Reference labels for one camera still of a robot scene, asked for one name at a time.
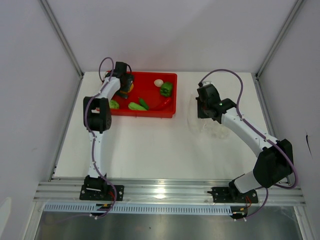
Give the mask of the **clear zip top bag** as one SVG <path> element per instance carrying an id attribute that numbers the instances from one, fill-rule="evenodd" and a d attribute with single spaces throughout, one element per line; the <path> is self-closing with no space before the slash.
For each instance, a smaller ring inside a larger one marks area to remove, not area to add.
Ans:
<path id="1" fill-rule="evenodd" d="M 227 127 L 219 124 L 217 121 L 213 121 L 211 118 L 198 118 L 195 92 L 191 92 L 189 95 L 187 125 L 190 132 L 196 136 L 204 135 L 210 138 L 224 140 L 227 139 L 231 133 Z"/>

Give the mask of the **round green cabbage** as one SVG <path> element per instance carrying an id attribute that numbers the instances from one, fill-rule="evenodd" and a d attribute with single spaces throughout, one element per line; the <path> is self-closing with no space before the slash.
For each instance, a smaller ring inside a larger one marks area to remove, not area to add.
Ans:
<path id="1" fill-rule="evenodd" d="M 120 108 L 120 105 L 119 105 L 119 103 L 118 103 L 116 100 L 111 99 L 111 100 L 109 101 L 109 108 L 110 108 L 110 109 L 118 110 L 118 109 Z"/>

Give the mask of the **green bell pepper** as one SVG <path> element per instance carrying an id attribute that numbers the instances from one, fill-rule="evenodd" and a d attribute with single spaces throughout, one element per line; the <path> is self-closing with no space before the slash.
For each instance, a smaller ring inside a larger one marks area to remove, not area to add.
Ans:
<path id="1" fill-rule="evenodd" d="M 173 91 L 173 84 L 169 81 L 164 82 L 160 87 L 160 95 L 163 97 L 171 97 Z"/>

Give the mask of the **yellow lemon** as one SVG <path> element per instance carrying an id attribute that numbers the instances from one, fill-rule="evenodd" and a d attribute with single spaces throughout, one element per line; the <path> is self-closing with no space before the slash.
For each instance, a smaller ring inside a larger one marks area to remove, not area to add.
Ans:
<path id="1" fill-rule="evenodd" d="M 129 92 L 131 92 L 133 90 L 133 88 L 134 88 L 134 84 L 132 83 L 130 88 L 129 88 Z"/>

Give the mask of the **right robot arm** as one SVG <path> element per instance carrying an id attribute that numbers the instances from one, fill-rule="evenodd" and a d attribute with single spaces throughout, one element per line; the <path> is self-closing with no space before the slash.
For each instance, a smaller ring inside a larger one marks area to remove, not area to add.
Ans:
<path id="1" fill-rule="evenodd" d="M 234 179 L 228 196 L 234 202 L 246 197 L 248 191 L 269 188 L 294 173 L 291 143 L 263 132 L 240 113 L 229 98 L 221 99 L 212 84 L 197 89 L 197 116 L 212 119 L 234 132 L 257 157 L 252 171 Z"/>

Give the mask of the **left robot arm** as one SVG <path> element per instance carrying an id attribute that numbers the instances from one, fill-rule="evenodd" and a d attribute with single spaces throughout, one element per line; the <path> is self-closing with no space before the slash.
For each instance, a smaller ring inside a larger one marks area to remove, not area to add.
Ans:
<path id="1" fill-rule="evenodd" d="M 127 98 L 134 76 L 131 67 L 121 61 L 112 62 L 111 71 L 106 73 L 105 77 L 100 74 L 98 76 L 102 82 L 101 87 L 95 95 L 83 99 L 83 123 L 89 133 L 91 148 L 91 160 L 84 186 L 91 189 L 91 194 L 97 200 L 103 200 L 108 196 L 108 187 L 113 186 L 107 179 L 103 160 L 104 143 L 112 124 L 110 100 L 121 91 Z"/>

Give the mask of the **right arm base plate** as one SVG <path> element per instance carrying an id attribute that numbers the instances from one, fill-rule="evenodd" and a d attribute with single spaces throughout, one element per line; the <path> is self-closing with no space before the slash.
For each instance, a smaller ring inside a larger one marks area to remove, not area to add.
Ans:
<path id="1" fill-rule="evenodd" d="M 214 203 L 257 204 L 259 202 L 254 189 L 241 193 L 235 187 L 214 186 L 207 193 L 212 196 Z"/>

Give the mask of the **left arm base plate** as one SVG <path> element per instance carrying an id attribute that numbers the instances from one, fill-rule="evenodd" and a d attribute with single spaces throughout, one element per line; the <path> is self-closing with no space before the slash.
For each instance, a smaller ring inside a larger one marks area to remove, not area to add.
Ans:
<path id="1" fill-rule="evenodd" d="M 106 189 L 94 189 L 81 187 L 79 199 L 81 201 L 112 201 L 116 196 L 116 201 L 122 201 L 124 197 L 125 186 L 124 185 L 115 185 L 116 195 L 114 189 L 108 185 Z"/>

